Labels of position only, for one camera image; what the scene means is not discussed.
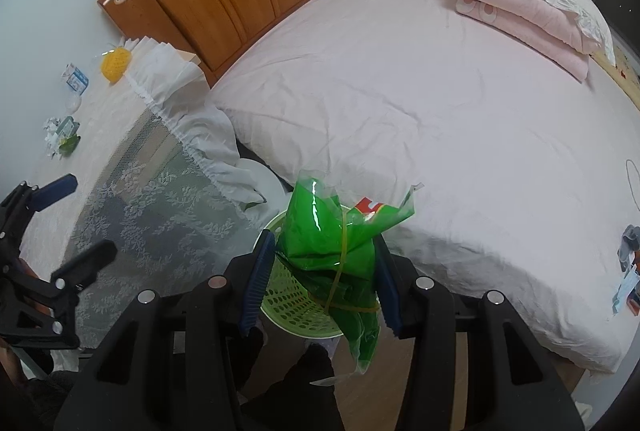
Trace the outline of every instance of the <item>packet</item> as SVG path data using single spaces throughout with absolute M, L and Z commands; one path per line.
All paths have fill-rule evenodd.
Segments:
M 293 190 L 276 255 L 347 338 L 356 373 L 367 371 L 380 333 L 372 238 L 414 213 L 414 190 L 400 207 L 363 198 L 351 209 L 312 176 Z

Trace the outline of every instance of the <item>white wall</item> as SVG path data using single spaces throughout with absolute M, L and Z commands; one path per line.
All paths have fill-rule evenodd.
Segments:
M 44 121 L 64 113 L 66 64 L 87 68 L 120 35 L 96 0 L 0 0 L 0 32 L 2 198 L 44 154 Z

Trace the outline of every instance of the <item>wooden floor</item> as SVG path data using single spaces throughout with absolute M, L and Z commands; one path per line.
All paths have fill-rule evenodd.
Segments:
M 304 341 L 287 334 L 263 318 L 268 344 L 262 348 L 254 372 L 242 394 L 251 399 L 283 378 L 304 351 Z M 393 431 L 409 373 L 414 340 L 395 339 L 391 330 L 381 325 L 376 356 L 364 375 L 354 375 L 336 385 L 335 394 L 346 431 Z M 560 378 L 572 391 L 583 370 L 560 356 L 551 356 Z M 353 361 L 345 339 L 341 339 L 334 356 L 337 375 L 353 370 Z M 466 413 L 466 335 L 457 334 L 456 388 L 451 430 L 465 426 Z

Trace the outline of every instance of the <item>folded pink blanket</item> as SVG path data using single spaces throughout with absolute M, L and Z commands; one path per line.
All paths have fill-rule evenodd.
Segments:
M 456 10 L 512 35 L 562 66 L 583 81 L 589 72 L 589 56 L 546 33 L 523 17 L 477 0 L 458 0 Z
M 592 54 L 600 45 L 585 36 L 567 12 L 558 10 L 544 0 L 478 0 L 523 17 L 560 39 L 582 54 Z

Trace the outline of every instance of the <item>small box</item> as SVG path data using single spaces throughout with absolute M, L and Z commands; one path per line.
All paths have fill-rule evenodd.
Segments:
M 66 66 L 65 73 L 62 74 L 62 80 L 78 94 L 82 94 L 86 87 L 89 86 L 89 78 L 73 64 Z

